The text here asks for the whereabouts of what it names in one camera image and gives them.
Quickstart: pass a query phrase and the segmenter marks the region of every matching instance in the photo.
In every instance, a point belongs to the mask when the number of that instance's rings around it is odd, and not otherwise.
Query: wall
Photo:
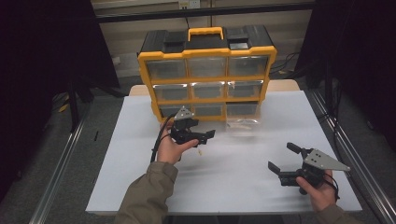
[[[201,7],[241,7],[270,4],[287,4],[312,1],[296,0],[201,0]],[[96,15],[138,13],[163,10],[177,10],[178,1],[172,0],[92,0]],[[311,16],[311,10],[251,13],[212,17],[188,18],[190,27],[225,26],[235,27],[247,24],[263,24],[268,30],[277,50],[276,60],[283,63],[285,57],[300,51]],[[125,21],[100,24],[110,54],[117,58],[116,70],[119,77],[138,75],[137,63],[130,62],[135,53],[140,51],[144,38],[149,30],[183,30],[187,29],[184,18]],[[293,69],[298,57],[290,62]]]

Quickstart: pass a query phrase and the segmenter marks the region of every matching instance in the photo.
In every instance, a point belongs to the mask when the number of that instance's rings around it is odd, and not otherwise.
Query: dark background
[[[313,10],[296,70],[315,88],[328,74],[396,150],[394,1],[341,1]]]
[[[2,1],[0,200],[35,152],[54,95],[73,83],[86,97],[83,77],[119,85],[94,18],[89,0]]]

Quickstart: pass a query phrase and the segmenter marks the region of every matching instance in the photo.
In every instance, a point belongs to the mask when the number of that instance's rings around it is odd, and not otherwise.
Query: hand
[[[158,147],[157,161],[168,162],[171,164],[175,164],[180,160],[181,154],[192,148],[198,144],[197,139],[193,139],[183,145],[178,145],[175,143],[172,138],[169,136],[168,130],[172,128],[173,121],[169,121],[166,124],[166,128],[163,130],[163,134],[161,138],[163,140]]]
[[[326,170],[327,175],[324,178],[332,183],[332,171]],[[298,176],[296,178],[297,183],[303,188],[311,198],[312,208],[315,212],[320,212],[329,205],[335,204],[334,189],[328,184],[323,183],[320,187],[315,189],[312,187],[304,178]]]

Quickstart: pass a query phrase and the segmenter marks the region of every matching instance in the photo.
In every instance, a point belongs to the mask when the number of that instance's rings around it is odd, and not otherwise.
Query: wall outlet
[[[190,0],[189,8],[200,8],[201,1],[200,0]]]
[[[178,1],[178,9],[188,9],[190,6],[189,0]]]
[[[178,9],[190,9],[190,8],[200,8],[200,0],[182,0],[178,1]]]

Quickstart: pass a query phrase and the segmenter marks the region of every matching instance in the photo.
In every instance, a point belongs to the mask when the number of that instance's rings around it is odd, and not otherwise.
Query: gray floor
[[[120,82],[120,90],[123,92],[128,92],[132,85],[138,83],[135,77],[121,78]],[[305,90],[304,80],[300,79],[298,82],[300,87]],[[71,155],[71,160],[45,223],[111,223],[113,221],[113,217],[87,214],[85,213],[85,207],[91,195],[95,178],[99,174],[103,158],[106,155],[106,149],[120,112],[122,99],[108,96],[99,90],[93,90],[93,92],[96,97],[91,105],[90,114]],[[314,111],[317,115],[320,115],[310,91],[306,91],[306,94]],[[54,108],[57,108],[61,103],[58,102],[57,105],[54,105]],[[368,128],[366,125],[367,118],[346,94],[343,95],[340,104],[339,120],[367,167],[395,204],[396,153],[389,148],[383,135]],[[0,204],[0,223],[29,222],[62,155],[70,135],[70,123],[69,111],[58,113],[54,110],[35,156],[22,173],[21,180],[13,184],[6,198]],[[321,125],[329,138],[329,142],[333,144],[332,130],[326,122],[322,122]],[[342,150],[341,155],[348,163]],[[363,207],[362,212],[353,214],[353,216],[366,223],[380,223],[370,208],[370,206],[373,207],[375,213],[378,216],[381,215],[375,207],[374,200],[370,197],[359,177],[354,172],[351,174],[351,185]],[[361,193],[358,192],[355,185],[359,187]],[[221,217],[220,219],[216,217],[173,217],[168,218],[167,221],[170,223],[219,223],[220,221],[222,221],[221,223],[231,223],[238,218],[238,223],[241,224],[317,223],[313,214]]]

